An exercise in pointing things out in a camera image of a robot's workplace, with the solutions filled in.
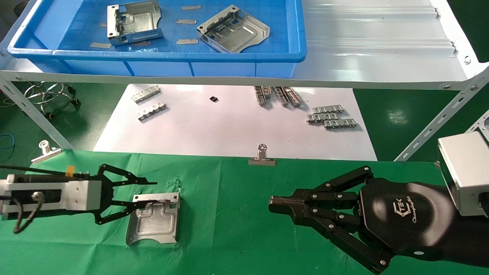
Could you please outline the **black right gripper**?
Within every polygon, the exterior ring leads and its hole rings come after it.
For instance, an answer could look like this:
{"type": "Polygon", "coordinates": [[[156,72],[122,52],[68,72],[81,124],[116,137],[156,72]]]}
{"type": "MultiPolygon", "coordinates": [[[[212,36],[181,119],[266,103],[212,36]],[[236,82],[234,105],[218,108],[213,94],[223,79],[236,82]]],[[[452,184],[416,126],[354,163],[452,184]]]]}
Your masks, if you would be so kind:
{"type": "Polygon", "coordinates": [[[297,226],[313,228],[374,274],[386,270],[392,256],[376,252],[348,233],[345,226],[318,215],[309,206],[348,209],[360,198],[365,227],[390,253],[424,261],[488,266],[486,217],[461,216],[444,186],[374,179],[359,194],[349,191],[372,178],[371,168],[363,166],[316,188],[272,196],[269,210],[290,216],[297,226]]]}

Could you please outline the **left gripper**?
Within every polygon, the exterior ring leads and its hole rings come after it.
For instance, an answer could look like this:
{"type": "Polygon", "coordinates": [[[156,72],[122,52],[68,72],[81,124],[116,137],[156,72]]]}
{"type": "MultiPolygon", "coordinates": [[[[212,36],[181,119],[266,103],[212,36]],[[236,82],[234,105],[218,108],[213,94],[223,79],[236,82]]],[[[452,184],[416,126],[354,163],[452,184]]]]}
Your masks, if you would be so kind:
{"type": "Polygon", "coordinates": [[[129,216],[137,209],[144,209],[149,203],[157,200],[136,202],[107,200],[112,199],[113,188],[129,185],[156,185],[143,176],[108,165],[99,167],[99,181],[75,179],[59,175],[8,175],[0,183],[1,195],[17,199],[23,205],[23,217],[29,216],[37,207],[32,195],[42,192],[44,202],[37,217],[74,215],[95,211],[95,222],[103,225],[108,222],[129,216]],[[112,181],[105,173],[122,176],[122,181],[112,181]],[[111,206],[125,207],[115,214],[102,217],[102,213],[111,206]]]}

